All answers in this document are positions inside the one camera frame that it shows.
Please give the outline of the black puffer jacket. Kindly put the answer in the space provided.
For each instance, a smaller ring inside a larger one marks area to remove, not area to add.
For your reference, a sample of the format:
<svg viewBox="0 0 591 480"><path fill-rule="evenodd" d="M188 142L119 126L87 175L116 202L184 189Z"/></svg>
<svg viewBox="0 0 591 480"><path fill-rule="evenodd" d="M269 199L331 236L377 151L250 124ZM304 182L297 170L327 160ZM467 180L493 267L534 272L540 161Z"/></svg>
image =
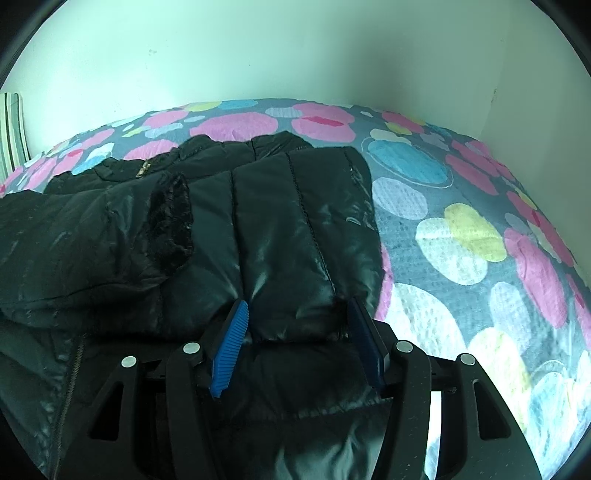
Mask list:
<svg viewBox="0 0 591 480"><path fill-rule="evenodd" d="M1 201L1 475L71 479L68 450L116 364L249 327L214 400L211 479L368 479L390 404L348 302L384 282L372 176L351 146L200 135Z"/></svg>

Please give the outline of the polka dot bed sheet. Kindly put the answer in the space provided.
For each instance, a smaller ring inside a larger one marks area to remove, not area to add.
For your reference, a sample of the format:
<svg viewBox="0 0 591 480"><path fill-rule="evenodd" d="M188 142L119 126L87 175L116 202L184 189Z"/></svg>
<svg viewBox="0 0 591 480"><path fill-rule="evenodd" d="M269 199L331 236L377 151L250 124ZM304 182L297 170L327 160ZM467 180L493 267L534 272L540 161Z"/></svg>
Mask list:
<svg viewBox="0 0 591 480"><path fill-rule="evenodd" d="M9 175L1 201L42 192L63 173L106 159L150 159L200 135L245 142L281 132L317 148L356 148L370 168L385 270L370 318L428 355L473 355L524 434L538 479L588 478L590 291L547 216L475 139L359 106L193 103L54 146ZM423 479L439 479L441 416L434 392Z"/></svg>

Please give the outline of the striped headboard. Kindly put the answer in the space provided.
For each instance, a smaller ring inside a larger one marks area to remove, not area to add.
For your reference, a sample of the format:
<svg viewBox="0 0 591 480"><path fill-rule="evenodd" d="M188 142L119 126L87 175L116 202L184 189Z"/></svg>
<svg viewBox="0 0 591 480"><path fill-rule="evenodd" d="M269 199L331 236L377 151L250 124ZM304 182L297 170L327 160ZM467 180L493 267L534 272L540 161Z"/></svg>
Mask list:
<svg viewBox="0 0 591 480"><path fill-rule="evenodd" d="M8 177L29 159L26 141L23 102L17 93L2 92L1 111L1 174Z"/></svg>

